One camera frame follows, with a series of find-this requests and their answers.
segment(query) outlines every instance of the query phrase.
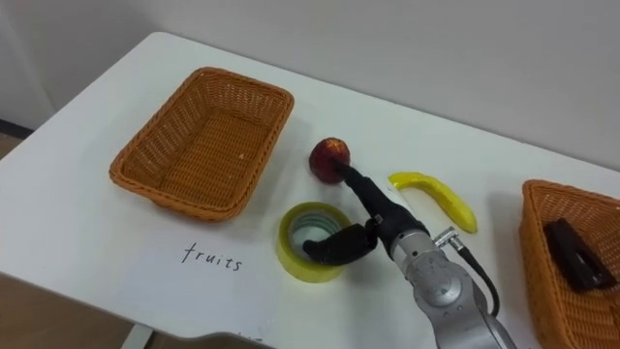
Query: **wicker basket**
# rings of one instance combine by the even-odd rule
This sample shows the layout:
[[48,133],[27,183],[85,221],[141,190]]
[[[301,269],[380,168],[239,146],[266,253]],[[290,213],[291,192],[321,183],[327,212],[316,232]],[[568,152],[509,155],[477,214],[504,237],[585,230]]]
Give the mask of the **wicker basket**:
[[120,151],[109,176],[159,206],[229,219],[249,201],[293,104],[284,89],[198,69]]
[[520,240],[530,313],[547,349],[620,348],[620,287],[577,294],[551,261],[543,225],[566,218],[620,277],[620,201],[542,180],[523,185]]

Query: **table leg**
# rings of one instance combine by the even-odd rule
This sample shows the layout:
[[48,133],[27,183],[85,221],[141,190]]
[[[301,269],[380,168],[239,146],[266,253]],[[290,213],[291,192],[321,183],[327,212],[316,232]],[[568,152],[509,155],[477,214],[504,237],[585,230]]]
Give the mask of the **table leg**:
[[150,328],[135,324],[120,349],[144,349],[152,334],[153,330]]

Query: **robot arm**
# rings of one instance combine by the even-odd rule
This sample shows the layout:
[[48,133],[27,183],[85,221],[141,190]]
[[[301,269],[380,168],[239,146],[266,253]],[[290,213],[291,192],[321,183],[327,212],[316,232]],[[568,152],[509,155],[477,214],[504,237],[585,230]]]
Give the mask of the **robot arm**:
[[[475,262],[453,229],[433,240],[408,209],[391,201],[370,178],[337,161],[333,167],[345,178],[371,218],[365,227],[357,224],[324,241],[306,241],[303,248],[315,262],[350,263],[374,249],[380,240],[387,255],[412,284],[414,299],[430,320],[438,348],[516,348],[496,314],[488,313],[486,297],[471,275],[442,251],[449,243],[461,256]],[[499,299],[492,283],[478,263],[472,267],[488,280],[497,308]]]

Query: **banana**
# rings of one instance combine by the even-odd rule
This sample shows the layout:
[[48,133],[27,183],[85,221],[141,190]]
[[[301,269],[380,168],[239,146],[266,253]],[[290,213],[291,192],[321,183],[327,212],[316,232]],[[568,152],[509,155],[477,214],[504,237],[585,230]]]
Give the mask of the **banana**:
[[448,217],[467,233],[476,233],[476,215],[446,184],[430,175],[421,173],[396,173],[389,182],[398,190],[413,187],[430,195]]

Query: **white table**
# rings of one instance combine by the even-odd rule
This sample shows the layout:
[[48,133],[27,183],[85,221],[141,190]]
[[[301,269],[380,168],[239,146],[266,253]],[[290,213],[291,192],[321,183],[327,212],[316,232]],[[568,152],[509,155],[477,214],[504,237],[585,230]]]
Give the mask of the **white table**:
[[[222,224],[169,213],[108,177],[121,147],[201,66],[295,96],[250,204]],[[383,248],[327,284],[302,283],[279,265],[276,227],[291,206],[323,201],[366,219],[350,190],[308,173],[308,152],[328,136],[348,143],[363,173],[435,175],[468,202],[480,232],[463,240],[500,291],[499,318],[518,347],[539,347],[516,232],[521,184],[541,177],[620,196],[619,173],[163,33],[145,39],[0,162],[0,271],[182,338],[233,333],[278,348],[434,348],[411,286]],[[451,224],[429,198],[406,197],[435,234]],[[242,267],[181,263],[193,243]]]

